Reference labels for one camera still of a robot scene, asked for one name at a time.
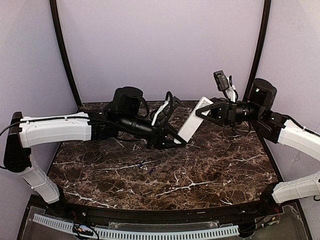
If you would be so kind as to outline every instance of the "black cable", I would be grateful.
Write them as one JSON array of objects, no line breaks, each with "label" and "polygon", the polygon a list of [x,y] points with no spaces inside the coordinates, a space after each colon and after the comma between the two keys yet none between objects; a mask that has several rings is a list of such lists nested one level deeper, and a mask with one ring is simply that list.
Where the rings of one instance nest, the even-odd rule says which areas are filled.
[{"label": "black cable", "polygon": [[233,90],[233,91],[234,91],[234,93],[235,93],[235,101],[238,101],[238,99],[239,99],[239,94],[238,94],[237,90]]},{"label": "black cable", "polygon": [[233,130],[236,134],[238,134],[238,135],[247,136],[247,135],[251,132],[251,128],[252,128],[250,121],[248,122],[248,125],[249,125],[249,130],[248,130],[246,133],[244,133],[244,134],[241,134],[241,133],[237,132],[236,129],[235,129],[235,127],[232,127],[232,130]]},{"label": "black cable", "polygon": [[306,131],[307,133],[310,133],[310,134],[313,134],[313,135],[316,135],[317,137],[320,138],[320,134],[315,132],[315,131],[312,131],[308,128],[305,128],[303,127],[300,123],[298,123],[293,117],[289,116],[289,115],[283,115],[284,117],[287,117],[288,119],[290,119],[295,125],[297,125],[299,128],[301,128],[302,130]]},{"label": "black cable", "polygon": [[117,139],[117,140],[119,140],[119,141],[129,142],[129,143],[131,143],[131,142],[138,142],[138,141],[141,140],[141,138],[138,138],[138,139],[124,139],[124,138],[120,138],[120,137],[117,137],[117,136],[115,136],[114,138]]},{"label": "black cable", "polygon": [[252,224],[251,226],[249,226],[249,227],[247,227],[246,229],[244,229],[244,230],[241,230],[240,231],[240,233],[244,233],[244,234],[246,234],[247,232],[245,232],[245,231],[247,231],[247,230],[249,230],[249,229],[251,229],[251,228],[253,228],[254,226],[256,226],[257,224],[259,224],[259,223],[261,223],[263,220],[265,220],[266,219],[266,217],[268,217],[269,216],[269,214],[271,213],[271,211],[269,211],[266,215],[264,215],[260,220],[258,220],[257,222],[255,222],[254,224]]},{"label": "black cable", "polygon": [[[6,127],[0,132],[0,137],[1,137],[1,135],[4,134],[5,131],[7,131],[9,128],[11,128],[11,127],[13,127],[13,126],[15,126],[15,125],[17,125],[17,124],[22,124],[22,123],[24,123],[24,121],[18,121],[18,122],[15,122],[15,123],[10,124],[9,126],[6,126]],[[6,170],[7,168],[4,167],[4,166],[0,166],[0,169]]]},{"label": "black cable", "polygon": [[[68,219],[68,218],[65,218],[65,217],[63,217],[63,216],[58,215],[58,214],[57,214],[51,207],[49,207],[48,205],[46,206],[46,208],[49,209],[56,217],[58,217],[58,218],[60,218],[60,219],[67,220],[67,221],[71,221],[71,220]],[[83,225],[83,226],[87,227],[88,229],[90,229],[91,231],[94,232],[94,234],[96,235],[96,239],[97,239],[97,240],[100,239],[99,234],[98,234],[97,231],[94,230],[92,227],[90,227],[90,226],[88,226],[88,225],[86,225],[86,224],[84,224],[84,223],[82,223],[82,222],[76,221],[76,220],[73,220],[72,222],[73,222],[74,224],[79,224],[79,225]]]}]

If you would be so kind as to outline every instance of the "small blue object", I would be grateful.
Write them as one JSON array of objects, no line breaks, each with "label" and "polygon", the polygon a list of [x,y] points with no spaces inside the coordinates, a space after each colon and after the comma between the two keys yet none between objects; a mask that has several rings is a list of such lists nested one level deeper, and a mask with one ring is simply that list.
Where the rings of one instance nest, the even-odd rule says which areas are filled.
[{"label": "small blue object", "polygon": [[151,168],[151,170],[149,171],[149,175],[151,175],[155,170],[156,170],[155,167]]}]

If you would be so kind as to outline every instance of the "marble tabletop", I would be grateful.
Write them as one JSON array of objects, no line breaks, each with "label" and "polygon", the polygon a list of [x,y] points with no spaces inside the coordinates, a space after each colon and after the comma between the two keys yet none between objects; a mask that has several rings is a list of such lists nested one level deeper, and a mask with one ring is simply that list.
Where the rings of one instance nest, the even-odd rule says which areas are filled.
[{"label": "marble tabletop", "polygon": [[[106,104],[86,103],[80,111]],[[169,122],[179,129],[195,106],[183,101]],[[88,206],[190,210],[251,202],[278,179],[256,133],[240,135],[248,128],[244,123],[236,133],[204,121],[185,148],[165,150],[147,149],[145,140],[66,141],[48,175],[68,202]]]}]

